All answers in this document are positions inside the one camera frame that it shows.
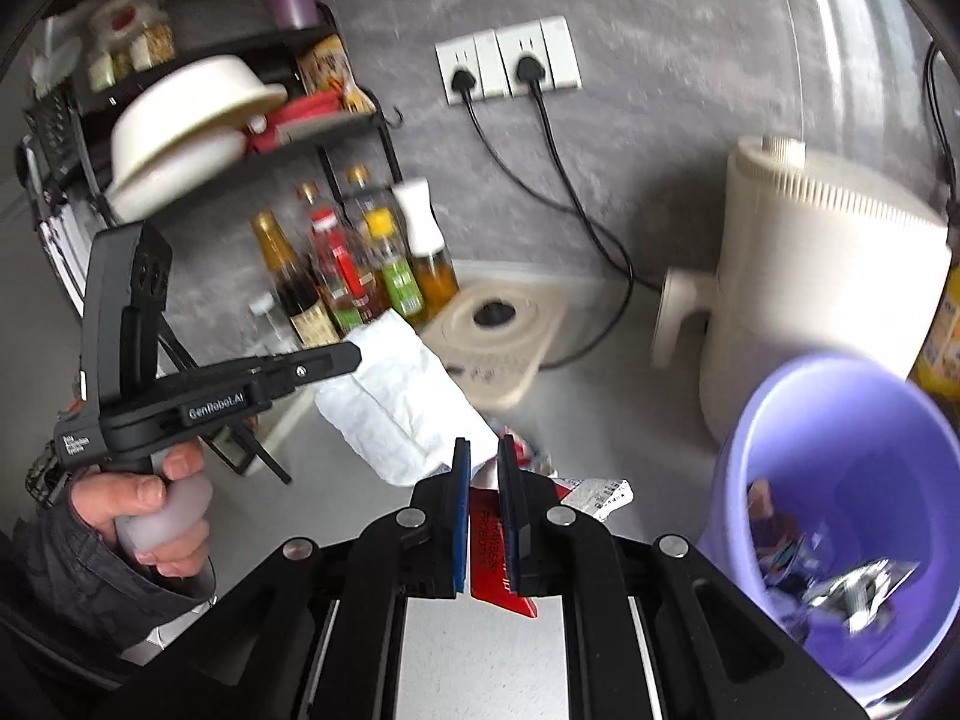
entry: fingernail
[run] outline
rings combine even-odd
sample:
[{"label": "fingernail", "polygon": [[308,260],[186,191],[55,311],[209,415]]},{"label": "fingernail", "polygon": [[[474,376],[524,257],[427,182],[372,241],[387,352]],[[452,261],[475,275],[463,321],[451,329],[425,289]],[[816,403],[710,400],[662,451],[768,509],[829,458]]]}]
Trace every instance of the fingernail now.
[{"label": "fingernail", "polygon": [[174,479],[181,479],[187,475],[187,472],[190,470],[190,466],[186,463],[186,458],[184,455],[176,454],[172,457],[168,457],[163,463],[164,468],[166,469],[167,476],[170,476]]},{"label": "fingernail", "polygon": [[155,476],[146,476],[136,485],[136,497],[144,506],[159,506],[163,502],[163,482]]}]

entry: white bowl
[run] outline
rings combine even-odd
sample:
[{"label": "white bowl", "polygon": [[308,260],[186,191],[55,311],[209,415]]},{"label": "white bowl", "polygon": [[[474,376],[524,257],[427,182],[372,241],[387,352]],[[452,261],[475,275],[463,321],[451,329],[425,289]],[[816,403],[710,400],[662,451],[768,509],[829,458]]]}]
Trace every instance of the white bowl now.
[{"label": "white bowl", "polygon": [[244,127],[287,98],[280,84],[265,86],[236,56],[213,56],[182,67],[152,85],[121,114],[110,134],[113,186],[190,135],[213,127]]},{"label": "white bowl", "polygon": [[243,159],[246,148],[246,136],[229,127],[200,133],[165,151],[123,187],[110,186],[107,202],[120,221],[150,217]]}]

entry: power cord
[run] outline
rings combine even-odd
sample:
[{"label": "power cord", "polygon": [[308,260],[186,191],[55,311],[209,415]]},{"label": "power cord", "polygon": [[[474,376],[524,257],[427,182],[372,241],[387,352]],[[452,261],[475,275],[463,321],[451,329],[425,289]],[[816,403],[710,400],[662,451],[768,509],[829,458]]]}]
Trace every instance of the power cord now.
[{"label": "power cord", "polygon": [[[533,59],[533,57],[522,57],[522,59],[520,60],[520,63],[518,63],[517,65],[517,76],[520,77],[521,80],[525,80],[525,78],[520,75],[520,65],[523,65],[524,60],[527,60],[528,58]],[[535,73],[536,69],[539,68],[539,72],[541,73],[539,77],[542,79],[544,77],[544,75],[542,74],[544,72],[544,69],[542,69],[542,66],[535,59],[533,59],[533,61],[536,63],[536,66],[535,67],[527,66],[526,71],[534,71]],[[469,71],[458,70],[456,71],[455,74],[453,74],[453,79],[451,79],[451,88],[455,92],[459,92],[460,96],[463,98],[464,104],[467,106],[467,112],[469,113],[470,121],[473,124],[473,128],[476,130],[477,136],[480,138],[481,143],[483,143],[484,148],[486,148],[486,150],[488,151],[488,154],[491,156],[491,158],[493,158],[493,162],[495,162],[496,165],[500,167],[500,169],[505,173],[505,175],[507,175],[508,178],[510,178],[512,182],[515,183],[515,185],[517,185],[518,187],[520,187],[520,189],[525,191],[526,194],[529,194],[529,196],[531,196],[532,199],[538,201],[542,205],[547,206],[548,208],[552,208],[555,211],[559,211],[560,213],[567,214],[567,215],[576,215],[576,217],[579,218],[582,221],[582,223],[584,223],[584,229],[587,230],[587,235],[589,236],[590,241],[593,243],[594,247],[596,247],[597,251],[603,256],[604,260],[608,264],[610,264],[613,269],[615,269],[616,271],[618,271],[620,274],[624,275],[627,278],[627,290],[624,295],[623,301],[620,303],[620,306],[618,307],[616,313],[613,315],[613,318],[607,324],[607,326],[604,327],[603,330],[596,337],[594,337],[589,343],[585,344],[583,347],[581,347],[577,351],[569,354],[566,357],[560,358],[560,360],[555,360],[552,362],[544,362],[543,364],[541,364],[541,370],[556,370],[559,367],[564,367],[565,365],[569,365],[570,362],[576,362],[577,360],[582,359],[582,357],[587,356],[587,354],[592,352],[595,348],[597,348],[597,346],[600,346],[600,343],[603,343],[603,341],[606,340],[607,336],[613,331],[613,328],[616,327],[616,325],[621,321],[621,319],[623,319],[623,316],[630,305],[630,300],[632,298],[632,294],[634,293],[635,283],[640,283],[645,287],[650,288],[651,290],[654,290],[655,292],[658,292],[658,293],[659,293],[659,287],[650,280],[637,278],[637,276],[635,276],[634,264],[632,264],[632,260],[630,258],[630,255],[628,255],[626,247],[624,247],[622,242],[618,239],[618,237],[616,237],[615,234],[613,234],[613,232],[611,232],[610,229],[606,228],[603,224],[599,223],[597,220],[594,220],[594,218],[592,218],[587,213],[586,209],[584,209],[584,206],[580,201],[577,191],[573,187],[573,184],[570,181],[570,178],[566,173],[565,168],[563,167],[563,161],[560,160],[560,154],[557,152],[556,143],[553,141],[553,132],[550,129],[549,121],[546,121],[545,127],[544,127],[544,135],[546,135],[547,137],[547,146],[550,148],[551,159],[554,163],[554,167],[557,168],[558,173],[560,174],[560,179],[563,180],[563,186],[565,186],[565,189],[568,191],[568,194],[570,194],[570,199],[573,201],[573,204],[574,204],[573,208],[570,208],[561,203],[558,203],[553,199],[549,199],[549,197],[545,196],[544,194],[541,194],[539,191],[534,190],[526,182],[524,182],[519,176],[517,176],[517,174],[513,172],[510,169],[510,167],[503,161],[503,159],[497,153],[496,149],[493,147],[493,144],[487,138],[486,133],[483,132],[483,127],[480,127],[480,122],[477,121],[476,111],[473,108],[473,100],[472,100],[472,90],[474,89],[475,86],[476,86],[476,79],[474,79],[473,74],[470,73]],[[622,265],[618,263],[616,259],[613,258],[613,256],[610,255],[610,252],[603,245],[603,242],[600,241],[596,232],[597,230],[599,230],[600,233],[605,238],[607,238],[610,242],[612,242],[613,245],[617,248],[621,258],[623,259]]]},{"label": "power cord", "polygon": [[947,127],[944,127],[944,117],[940,112],[940,100],[937,97],[937,79],[933,71],[937,55],[940,53],[937,45],[930,41],[923,60],[923,88],[926,92],[926,102],[933,115],[933,125],[937,130],[940,148],[944,153],[944,176],[947,180],[950,196],[947,200],[947,221],[951,227],[960,225],[960,200],[957,199],[957,168],[953,160],[953,150],[947,138]]}]

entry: person's arm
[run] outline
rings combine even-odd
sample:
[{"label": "person's arm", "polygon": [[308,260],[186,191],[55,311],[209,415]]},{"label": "person's arm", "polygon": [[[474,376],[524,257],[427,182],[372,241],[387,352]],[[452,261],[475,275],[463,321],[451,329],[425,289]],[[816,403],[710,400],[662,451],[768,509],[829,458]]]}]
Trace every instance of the person's arm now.
[{"label": "person's arm", "polygon": [[[171,481],[202,468],[198,442],[174,447],[163,460],[163,473]],[[37,599],[118,650],[208,600],[214,587],[198,577],[208,560],[205,520],[176,541],[136,556],[165,577],[184,578],[181,592],[154,584],[119,554],[114,517],[155,512],[165,503],[165,493],[157,476],[93,473],[75,481],[37,522],[18,522],[13,560]]]}]

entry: screw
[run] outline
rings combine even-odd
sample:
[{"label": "screw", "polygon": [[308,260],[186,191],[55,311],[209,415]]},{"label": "screw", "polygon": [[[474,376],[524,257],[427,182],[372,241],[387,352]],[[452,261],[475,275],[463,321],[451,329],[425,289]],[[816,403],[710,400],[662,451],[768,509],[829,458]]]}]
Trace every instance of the screw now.
[{"label": "screw", "polygon": [[426,514],[420,509],[408,508],[397,512],[397,525],[401,528],[419,528],[426,522]]},{"label": "screw", "polygon": [[306,538],[291,538],[283,546],[283,557],[287,560],[306,560],[313,554],[313,544]]},{"label": "screw", "polygon": [[660,546],[661,552],[667,557],[683,557],[690,551],[690,545],[682,536],[664,536]]},{"label": "screw", "polygon": [[577,518],[577,512],[574,512],[568,506],[555,506],[549,512],[546,512],[546,518],[554,525],[572,525]]}]

